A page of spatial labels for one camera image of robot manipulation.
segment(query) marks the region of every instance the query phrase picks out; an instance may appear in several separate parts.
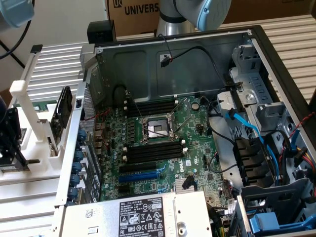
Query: cardboard box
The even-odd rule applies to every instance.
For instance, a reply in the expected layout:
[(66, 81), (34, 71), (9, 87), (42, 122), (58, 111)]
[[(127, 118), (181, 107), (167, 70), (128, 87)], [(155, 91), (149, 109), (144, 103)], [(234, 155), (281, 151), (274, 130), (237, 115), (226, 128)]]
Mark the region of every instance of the cardboard box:
[[(105, 0), (108, 18), (117, 36), (154, 32), (159, 0)], [(314, 0), (232, 0), (224, 23), (255, 21), (310, 14)]]
[(116, 36), (154, 32), (159, 20), (159, 0), (105, 0)]

